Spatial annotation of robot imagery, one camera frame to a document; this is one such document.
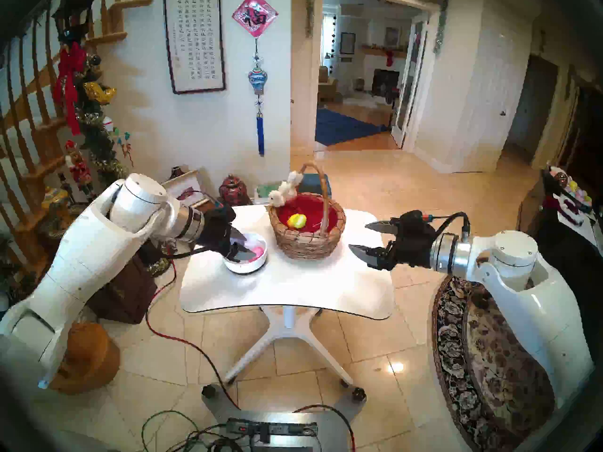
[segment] blue tassel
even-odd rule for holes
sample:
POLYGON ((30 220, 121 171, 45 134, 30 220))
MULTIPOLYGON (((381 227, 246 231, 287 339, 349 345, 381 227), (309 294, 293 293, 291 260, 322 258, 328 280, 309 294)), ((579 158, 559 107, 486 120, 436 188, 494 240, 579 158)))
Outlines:
POLYGON ((257 114, 257 150, 260 157, 264 156, 264 117, 262 113, 257 114))

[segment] green cable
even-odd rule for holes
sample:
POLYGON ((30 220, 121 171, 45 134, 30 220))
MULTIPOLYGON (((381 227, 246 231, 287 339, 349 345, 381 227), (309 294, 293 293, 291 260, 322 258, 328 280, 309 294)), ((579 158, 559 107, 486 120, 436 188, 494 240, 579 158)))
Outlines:
POLYGON ((147 426, 147 423, 149 421, 151 421, 153 418, 155 418, 156 416, 162 415, 164 413, 178 413, 180 416, 186 418, 188 421, 191 422, 191 424, 195 427, 195 431, 198 431, 199 428, 197 427, 197 425, 195 424, 195 422, 193 420, 191 420, 188 416, 186 416, 184 413, 179 412, 178 410, 163 410, 161 412, 157 412, 155 413, 153 416, 150 416, 146 421, 145 424, 142 425, 142 430, 140 431, 140 439, 142 439, 142 446, 145 450, 145 452, 149 452, 149 449, 147 449, 147 444, 145 442, 145 428, 147 426))

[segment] red ribbon bow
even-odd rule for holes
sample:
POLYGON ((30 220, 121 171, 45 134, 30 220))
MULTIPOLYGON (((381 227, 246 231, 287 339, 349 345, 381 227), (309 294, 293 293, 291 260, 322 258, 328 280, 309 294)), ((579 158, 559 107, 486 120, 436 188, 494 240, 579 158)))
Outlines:
POLYGON ((65 48, 61 50, 61 59, 58 62, 57 84, 54 86, 53 99, 56 103, 61 102, 61 81, 65 79, 65 105, 67 107, 67 124, 71 128, 73 135, 80 133, 80 125, 75 117, 75 107, 77 103, 77 90, 73 85, 73 73, 84 71, 84 62, 86 61, 86 51, 74 42, 71 50, 65 48))

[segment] table caster wheel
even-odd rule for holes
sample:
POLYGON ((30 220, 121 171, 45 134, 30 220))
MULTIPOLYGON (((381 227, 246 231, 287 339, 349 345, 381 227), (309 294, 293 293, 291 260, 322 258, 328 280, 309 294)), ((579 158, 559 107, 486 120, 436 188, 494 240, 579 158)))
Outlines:
POLYGON ((205 398, 213 398, 216 396, 216 388, 212 385, 204 386, 201 390, 201 395, 205 398))
POLYGON ((354 391, 351 393, 351 399, 354 402, 360 403, 360 402, 366 400, 366 397, 367 397, 366 392, 364 392, 364 389, 361 387, 356 387, 354 389, 354 391))

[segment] fireplace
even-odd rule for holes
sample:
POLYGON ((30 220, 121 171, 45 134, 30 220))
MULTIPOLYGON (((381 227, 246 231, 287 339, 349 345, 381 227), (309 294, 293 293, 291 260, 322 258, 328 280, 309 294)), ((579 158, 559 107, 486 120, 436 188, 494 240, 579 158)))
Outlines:
POLYGON ((373 86, 371 93, 373 95, 380 95, 385 97, 386 94, 391 92, 398 86, 398 77, 400 76, 399 71, 388 71, 386 69, 375 69, 375 75, 373 76, 373 86))

